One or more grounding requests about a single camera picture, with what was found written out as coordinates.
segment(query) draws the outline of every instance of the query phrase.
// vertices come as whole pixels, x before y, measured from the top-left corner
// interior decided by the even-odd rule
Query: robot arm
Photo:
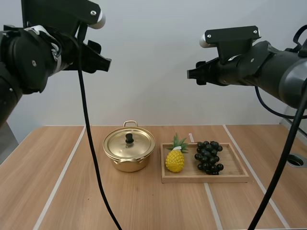
[[[307,28],[303,26],[295,35]],[[298,108],[307,78],[307,54],[304,46],[277,50],[268,41],[252,43],[259,37],[256,26],[208,30],[200,40],[204,48],[217,47],[219,57],[198,62],[188,70],[188,78],[198,85],[212,83],[220,86],[257,86],[267,93]]]
[[[23,0],[24,28],[4,26],[0,32],[0,127],[23,94],[42,92],[48,77],[77,70],[78,27],[101,28],[105,16],[88,0]],[[82,45],[82,70],[108,71],[111,60],[93,41]]]

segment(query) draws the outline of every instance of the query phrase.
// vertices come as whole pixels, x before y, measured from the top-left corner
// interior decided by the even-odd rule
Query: gray wall
[[[84,74],[92,125],[277,124],[252,87],[197,86],[186,70],[217,57],[199,38],[208,29],[256,25],[261,40],[294,47],[293,35],[307,22],[306,0],[96,0],[106,14],[87,39],[112,58],[110,71]],[[0,23],[22,25],[20,0],[2,0]],[[286,106],[262,92],[268,106]],[[77,72],[48,80],[42,94],[24,96],[8,120],[17,140],[44,125],[83,125]]]

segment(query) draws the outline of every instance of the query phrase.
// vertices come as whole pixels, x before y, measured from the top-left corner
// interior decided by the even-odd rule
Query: grapes
[[[216,149],[218,152],[221,152],[223,150],[223,147],[219,145],[219,147]]]
[[[211,152],[212,150],[213,150],[213,147],[212,147],[212,145],[207,145],[206,147],[205,147],[205,149],[207,150],[207,151],[209,151],[209,152]]]
[[[210,167],[210,164],[207,163],[207,162],[204,163],[204,164],[202,164],[202,168],[205,169],[205,170],[206,170],[206,169],[209,169],[209,167]]]
[[[219,143],[217,143],[217,142],[215,142],[215,141],[212,141],[210,144],[212,145],[212,147],[213,147],[214,149],[217,149],[217,148],[219,147]]]
[[[201,163],[205,163],[208,161],[208,157],[202,156],[200,159]]]
[[[212,172],[215,172],[217,171],[217,166],[214,164],[214,165],[211,165],[211,171]]]
[[[206,169],[206,170],[205,170],[205,173],[207,173],[208,175],[210,175],[210,174],[211,174],[211,170],[210,170],[210,169]]]
[[[220,157],[217,156],[223,147],[216,141],[197,142],[197,153],[194,155],[195,159],[200,161],[197,165],[198,170],[205,172],[208,175],[219,175],[219,172],[224,169],[222,164],[217,164]]]
[[[224,166],[223,166],[222,164],[217,164],[216,166],[217,166],[217,168],[218,168],[219,171],[221,171],[221,170],[224,169]]]
[[[197,165],[197,168],[198,168],[199,170],[202,170],[202,164],[198,164],[198,165]]]
[[[196,153],[195,155],[194,155],[194,157],[195,157],[195,159],[196,160],[200,160],[201,159],[201,154],[200,153]]]
[[[213,157],[215,157],[215,156],[217,155],[217,150],[216,150],[216,149],[213,149],[213,150],[211,151],[211,155],[212,155]]]
[[[205,157],[211,157],[211,154],[210,154],[207,150],[205,150],[205,149],[202,149],[202,150],[201,150],[201,154],[202,154],[203,156],[205,156]]]
[[[202,149],[202,148],[203,148],[203,143],[202,143],[202,142],[197,142],[197,147],[198,147],[199,149]]]
[[[210,157],[209,163],[210,163],[210,165],[215,164],[216,163],[215,157]]]

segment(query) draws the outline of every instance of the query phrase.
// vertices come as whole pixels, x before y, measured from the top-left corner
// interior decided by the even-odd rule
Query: yellow pineapple
[[[184,167],[184,156],[183,153],[186,153],[187,143],[184,143],[186,139],[179,141],[178,134],[174,135],[174,144],[173,147],[168,148],[171,150],[167,155],[165,164],[169,171],[174,173],[180,172]]]

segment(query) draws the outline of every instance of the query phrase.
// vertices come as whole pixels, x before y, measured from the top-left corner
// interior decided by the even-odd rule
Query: black cable
[[[261,202],[261,204],[258,208],[258,211],[257,211],[256,215],[254,216],[254,219],[252,220],[252,222],[251,222],[251,224],[248,228],[249,230],[255,229],[261,215],[263,214],[263,212],[265,210],[265,207],[267,206],[267,204],[268,204],[268,202],[269,202],[269,200],[270,200],[270,198],[271,198],[271,196],[274,192],[274,189],[275,189],[275,187],[278,183],[278,180],[279,180],[279,178],[280,178],[280,176],[283,172],[283,168],[286,165],[288,155],[289,155],[291,147],[293,145],[293,142],[294,142],[299,124],[302,120],[306,106],[307,106],[307,90],[305,90],[304,93],[303,93],[303,96],[302,96],[301,101],[299,103],[299,107],[298,107],[296,114],[294,116],[294,120],[293,120],[293,123],[291,125],[286,143],[284,145],[282,155],[279,159],[277,168],[276,168],[275,173],[273,175],[273,178],[270,182],[268,190],[265,193],[264,198],[263,198],[263,200],[262,200],[262,202]]]
[[[84,88],[83,74],[82,74],[82,62],[81,62],[82,44],[83,44],[83,41],[85,39],[86,29],[87,29],[86,25],[80,25],[79,32],[78,32],[78,44],[79,44],[78,75],[79,75],[80,88],[81,88],[81,96],[82,96],[82,104],[83,104],[86,132],[87,132],[87,136],[88,136],[88,141],[90,143],[91,153],[92,153],[92,157],[93,157],[93,161],[94,161],[94,166],[95,166],[95,171],[96,171],[96,176],[97,176],[97,181],[98,181],[98,186],[99,186],[101,196],[102,196],[102,198],[105,202],[106,208],[107,208],[111,218],[113,219],[117,228],[119,230],[121,230],[121,227],[120,227],[117,219],[115,218],[115,216],[114,216],[114,214],[111,210],[111,207],[110,207],[110,205],[109,205],[109,203],[106,199],[104,189],[102,187],[100,172],[99,172],[99,167],[98,167],[98,161],[97,161],[97,157],[96,157],[96,153],[95,153],[95,149],[94,149],[94,144],[93,144],[93,138],[92,138],[92,134],[91,134],[90,121],[89,121],[89,117],[88,117],[88,113],[87,113],[85,88]]]
[[[288,119],[294,119],[294,116],[291,116],[291,115],[286,115],[286,114],[280,114],[279,112],[276,112],[274,110],[272,110],[270,107],[268,107],[264,101],[262,100],[261,96],[260,96],[260,93],[259,93],[259,89],[257,86],[255,86],[255,90],[256,90],[256,95],[258,97],[258,100],[260,102],[260,104],[266,109],[268,110],[269,112],[271,112],[272,114],[276,115],[276,116],[280,116],[282,118],[288,118]],[[307,115],[304,115],[302,117],[302,119],[307,119]]]
[[[290,119],[288,119],[288,118],[285,118],[285,120],[287,121],[287,122],[289,122],[291,125],[292,125],[292,121],[290,120]],[[304,131],[304,130],[302,130],[300,127],[298,128],[298,131],[300,131],[306,138],[307,138],[307,133]]]

